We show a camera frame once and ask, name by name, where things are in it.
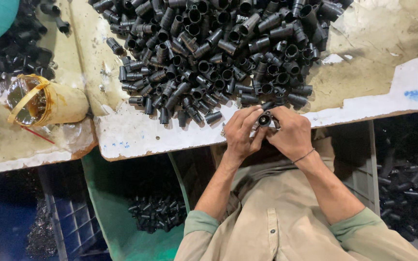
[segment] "hand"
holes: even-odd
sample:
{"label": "hand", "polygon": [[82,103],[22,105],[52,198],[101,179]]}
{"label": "hand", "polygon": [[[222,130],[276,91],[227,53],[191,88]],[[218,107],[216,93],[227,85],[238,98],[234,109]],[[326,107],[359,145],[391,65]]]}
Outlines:
{"label": "hand", "polygon": [[311,123],[306,117],[292,112],[285,106],[276,107],[270,112],[277,118],[281,127],[277,132],[272,129],[267,132],[270,144],[292,161],[304,157],[312,150]]}
{"label": "hand", "polygon": [[227,138],[228,144],[224,157],[230,163],[237,164],[237,167],[247,156],[261,148],[261,142],[268,128],[260,128],[253,139],[249,138],[249,134],[254,123],[263,112],[264,110],[261,109],[260,105],[241,109],[235,112],[224,127],[225,138]]}

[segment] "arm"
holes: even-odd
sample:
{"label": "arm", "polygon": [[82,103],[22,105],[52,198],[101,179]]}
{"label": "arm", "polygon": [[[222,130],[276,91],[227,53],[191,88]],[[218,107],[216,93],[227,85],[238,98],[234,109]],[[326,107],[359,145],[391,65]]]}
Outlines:
{"label": "arm", "polygon": [[196,207],[186,218],[183,240],[175,260],[200,260],[206,252],[212,235],[224,216],[230,187],[238,167],[247,156],[261,148],[267,128],[260,128],[253,139],[249,138],[249,134],[262,113],[260,106],[245,108],[235,112],[225,125],[227,150]]}
{"label": "arm", "polygon": [[309,120],[284,106],[272,109],[271,113],[279,120],[281,129],[269,130],[267,140],[286,157],[297,161],[296,166],[306,175],[331,224],[329,229],[341,246],[371,260],[418,260],[418,251],[365,208],[326,167],[316,151],[307,155],[312,150]]}
{"label": "arm", "polygon": [[[311,123],[285,106],[276,107],[271,113],[280,123],[280,130],[269,130],[267,140],[283,155],[296,161],[312,151]],[[319,206],[330,224],[350,218],[365,207],[312,151],[296,162],[304,172],[317,197]]]}

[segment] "man's right hand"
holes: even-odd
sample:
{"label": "man's right hand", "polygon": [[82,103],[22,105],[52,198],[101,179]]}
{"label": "man's right hand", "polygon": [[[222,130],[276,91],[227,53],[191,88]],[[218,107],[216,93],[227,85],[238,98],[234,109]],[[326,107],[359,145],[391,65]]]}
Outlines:
{"label": "man's right hand", "polygon": [[270,112],[280,123],[277,132],[272,129],[267,132],[267,140],[270,144],[292,161],[304,157],[312,150],[311,123],[306,117],[294,113],[285,106],[276,107]]}

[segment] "green plastic container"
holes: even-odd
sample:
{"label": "green plastic container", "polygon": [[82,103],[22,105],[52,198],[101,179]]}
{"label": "green plastic container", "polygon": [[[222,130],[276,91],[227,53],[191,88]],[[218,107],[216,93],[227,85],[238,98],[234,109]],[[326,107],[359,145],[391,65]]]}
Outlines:
{"label": "green plastic container", "polygon": [[124,181],[123,175],[133,175],[130,161],[108,162],[96,147],[82,158],[82,163],[90,198],[111,258],[114,261],[173,260],[183,239],[184,225],[172,228],[169,233],[158,229],[154,234],[148,234],[136,229],[136,220],[128,212],[128,198],[124,196],[133,186]]}

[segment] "forearm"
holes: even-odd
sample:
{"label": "forearm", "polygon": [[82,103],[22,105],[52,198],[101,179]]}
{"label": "forearm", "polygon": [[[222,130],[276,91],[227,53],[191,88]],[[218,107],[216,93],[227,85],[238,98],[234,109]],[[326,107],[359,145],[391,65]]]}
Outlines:
{"label": "forearm", "polygon": [[316,151],[298,161],[296,166],[306,175],[330,224],[350,218],[365,208],[326,167]]}
{"label": "forearm", "polygon": [[225,153],[194,210],[204,211],[209,216],[221,220],[229,201],[231,184],[240,164],[241,162],[230,159]]}

